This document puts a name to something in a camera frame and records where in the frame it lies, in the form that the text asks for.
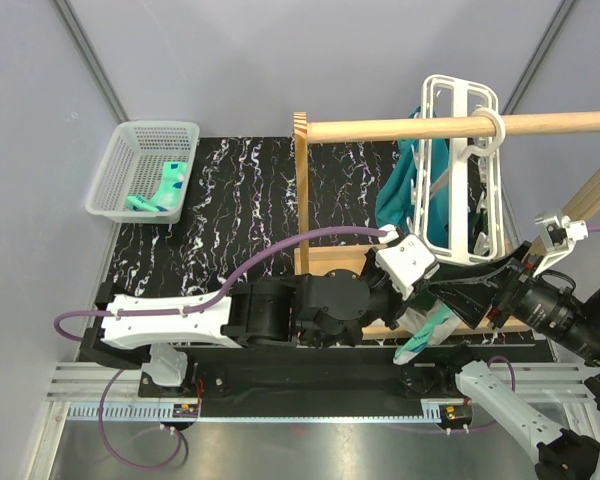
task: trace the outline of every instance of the wooden stand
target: wooden stand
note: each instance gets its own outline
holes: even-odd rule
[[[505,115],[502,117],[507,135],[537,135],[550,133],[600,132],[600,112],[547,113],[535,115]],[[486,117],[415,118],[404,120],[368,120],[354,122],[307,121],[306,113],[293,116],[295,140],[296,183],[298,189],[299,232],[309,230],[309,144],[396,140],[400,138],[455,138],[494,136],[496,127]],[[564,213],[574,220],[588,220],[600,209],[600,169],[567,204]],[[538,251],[538,239],[533,248]],[[295,252],[296,274],[322,275],[334,268],[360,272],[368,245],[309,248],[303,242]],[[509,319],[501,331],[527,330],[516,319]],[[365,338],[407,336],[401,329],[368,327]],[[455,333],[484,333],[486,321],[476,330],[460,327]]]

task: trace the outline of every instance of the teal towel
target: teal towel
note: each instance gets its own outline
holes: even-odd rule
[[[420,112],[420,107],[411,114],[413,118]],[[414,208],[411,205],[411,180],[416,180],[416,164],[411,146],[418,151],[418,140],[400,140],[400,160],[396,164],[387,183],[378,193],[376,200],[376,224],[396,225],[408,232],[407,217],[413,218]],[[435,182],[449,166],[449,148],[443,139],[435,139],[431,150],[431,178]],[[449,187],[445,186],[433,197],[429,206],[429,227],[427,238],[442,248],[448,246],[447,226],[449,225]]]
[[[162,178],[158,190],[150,200],[140,195],[127,197],[127,208],[133,211],[166,212],[178,205],[182,194],[187,162],[166,162],[162,166]]]

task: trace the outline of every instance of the wooden rod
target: wooden rod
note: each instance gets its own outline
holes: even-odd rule
[[[309,231],[309,142],[307,114],[293,114],[293,138],[296,154],[296,189],[298,190],[298,232]],[[300,244],[300,273],[309,273],[309,242]]]
[[[600,112],[504,115],[507,135],[600,132]],[[354,122],[312,122],[309,143],[363,142],[400,138],[493,137],[486,117],[412,118]]]
[[[600,168],[564,206],[562,212],[572,220],[591,220],[600,210]],[[544,255],[546,250],[540,237],[531,245],[529,253]]]

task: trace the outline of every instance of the plastic basket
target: plastic basket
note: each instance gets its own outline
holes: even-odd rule
[[[120,223],[176,223],[180,220],[200,128],[191,122],[139,121],[116,127],[89,191],[86,208]],[[165,162],[187,162],[182,194],[165,212],[137,212],[127,196],[151,198],[158,190]]]

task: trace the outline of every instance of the white wall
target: white wall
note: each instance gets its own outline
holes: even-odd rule
[[[516,113],[583,110],[600,110],[600,0],[578,2]],[[523,237],[534,239],[535,216],[562,208],[599,167],[600,134],[507,137],[503,179]],[[556,268],[587,298],[600,287],[600,233]]]
[[[203,136],[290,135],[313,120],[403,118],[423,80],[506,101],[558,0],[71,0],[131,117]]]
[[[0,1],[0,480],[22,478],[55,363],[111,235],[84,197],[115,127],[50,1]]]

